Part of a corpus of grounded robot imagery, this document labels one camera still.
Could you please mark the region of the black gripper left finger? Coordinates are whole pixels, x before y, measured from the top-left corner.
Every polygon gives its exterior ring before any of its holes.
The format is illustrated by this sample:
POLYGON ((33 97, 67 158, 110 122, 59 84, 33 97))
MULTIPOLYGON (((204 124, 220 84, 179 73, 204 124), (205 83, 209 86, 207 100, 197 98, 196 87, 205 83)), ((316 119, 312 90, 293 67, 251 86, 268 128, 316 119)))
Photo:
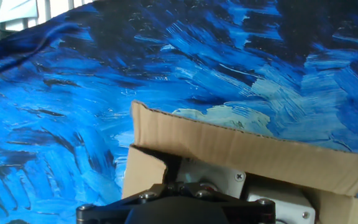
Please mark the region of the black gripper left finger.
POLYGON ((172 196, 176 189, 176 184, 153 184, 149 189, 109 205, 80 205, 76 209, 76 224, 125 223, 133 209, 147 202, 172 196))

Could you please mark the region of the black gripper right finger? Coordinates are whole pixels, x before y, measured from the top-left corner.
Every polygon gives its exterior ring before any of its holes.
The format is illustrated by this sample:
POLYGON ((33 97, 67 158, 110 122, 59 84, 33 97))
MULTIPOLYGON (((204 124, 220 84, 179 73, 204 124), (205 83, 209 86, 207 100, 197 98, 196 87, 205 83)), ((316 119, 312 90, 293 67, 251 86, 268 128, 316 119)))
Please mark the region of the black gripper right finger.
POLYGON ((221 193, 200 183, 176 183, 177 195, 206 202, 223 213, 228 223, 275 223, 276 204, 262 198, 251 202, 221 193))

